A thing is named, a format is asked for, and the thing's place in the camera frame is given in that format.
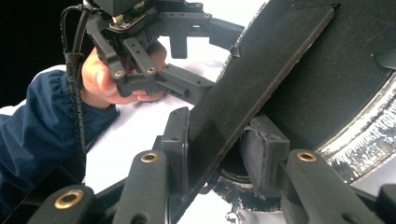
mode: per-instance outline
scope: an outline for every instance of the person's arm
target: person's arm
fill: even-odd
[[[12,212],[77,147],[74,113],[64,71],[41,74],[30,84],[25,105],[0,115],[0,217]],[[87,142],[117,116],[114,105],[83,105]]]

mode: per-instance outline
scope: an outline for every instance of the hand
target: hand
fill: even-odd
[[[148,48],[148,55],[160,70],[165,66],[166,49],[159,42]],[[146,91],[134,91],[128,97],[120,96],[107,65],[98,58],[96,49],[92,50],[82,66],[82,80],[82,101],[101,109],[106,109],[111,104],[127,105],[136,101],[155,101],[164,95],[163,91],[151,96],[147,96]]]

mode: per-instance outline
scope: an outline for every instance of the blue jacket sleeve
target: blue jacket sleeve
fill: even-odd
[[[87,143],[116,118],[114,105],[83,105]],[[77,141],[65,72],[41,74],[30,84],[26,104],[12,116],[0,115],[0,219],[24,195],[72,157]]]

